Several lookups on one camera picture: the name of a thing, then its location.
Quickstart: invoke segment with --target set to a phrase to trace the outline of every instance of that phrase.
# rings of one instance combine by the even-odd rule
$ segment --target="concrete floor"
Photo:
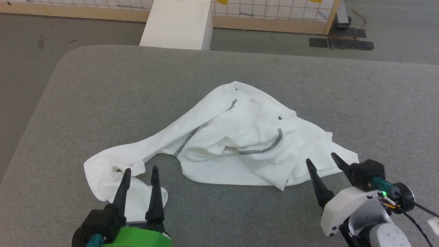
[[[346,0],[372,51],[311,48],[313,35],[214,29],[211,49],[439,65],[439,1]],[[138,45],[144,23],[0,14],[0,182],[57,63],[94,44]]]

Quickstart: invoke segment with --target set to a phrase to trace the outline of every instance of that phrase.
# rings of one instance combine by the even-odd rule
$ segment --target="gray table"
[[[147,138],[233,80],[272,95],[334,133],[360,160],[385,164],[387,178],[408,184],[439,211],[439,67],[328,58],[136,46],[91,46],[59,63],[0,185],[0,246],[69,246],[93,208],[83,162],[115,145]],[[157,155],[169,192],[167,231],[174,246],[345,246],[325,237],[309,182],[288,187],[211,185]],[[149,180],[149,173],[140,176]],[[338,192],[341,174],[325,177]],[[438,244],[427,214],[411,213]],[[413,246],[415,226],[393,217]]]

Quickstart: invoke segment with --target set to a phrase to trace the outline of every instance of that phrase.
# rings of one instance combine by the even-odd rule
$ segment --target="wooden frame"
[[[337,13],[339,3],[340,0],[334,0],[334,6],[332,7],[327,23],[290,21],[281,19],[265,20],[227,16],[212,16],[212,23],[213,27],[215,28],[327,35],[332,26],[335,14]],[[66,7],[16,2],[1,2],[0,13],[103,19],[129,22],[146,22],[149,16],[149,11],[92,7]]]

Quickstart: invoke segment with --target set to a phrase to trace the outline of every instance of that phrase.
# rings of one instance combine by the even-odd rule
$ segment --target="decorative seam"
[[[282,129],[277,129],[277,131],[279,132],[279,134],[277,135],[276,140],[274,140],[273,144],[271,144],[271,146],[269,146],[268,148],[261,149],[261,150],[238,151],[238,153],[241,154],[241,155],[248,155],[248,154],[256,154],[256,153],[266,153],[266,152],[274,149],[279,144],[279,142],[281,141],[282,136],[283,136]]]
[[[227,111],[230,110],[230,109],[232,109],[232,108],[235,106],[236,102],[238,102],[238,100],[237,100],[237,99],[234,99],[234,100],[232,101],[232,105],[230,106],[229,109],[227,109]]]
[[[177,157],[177,155],[180,154],[180,152],[183,150],[184,145],[194,136],[194,134],[198,131],[200,127],[196,127],[193,131],[189,133],[189,135],[186,137],[186,140],[184,140],[183,144],[175,151],[174,156]]]

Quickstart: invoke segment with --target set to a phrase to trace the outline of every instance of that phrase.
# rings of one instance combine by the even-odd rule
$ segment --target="crumpled white garment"
[[[331,152],[349,164],[358,163],[356,153],[332,142],[331,132],[298,118],[268,94],[232,82],[214,89],[159,133],[94,155],[84,163],[84,170],[93,194],[110,202],[123,171],[130,167],[133,177],[144,173],[144,163],[157,153],[176,156],[183,174],[197,182],[273,185],[284,190],[310,179],[307,158],[321,177],[341,172]],[[151,188],[132,178],[127,221],[144,220],[150,197]],[[162,198],[165,205],[164,188]]]

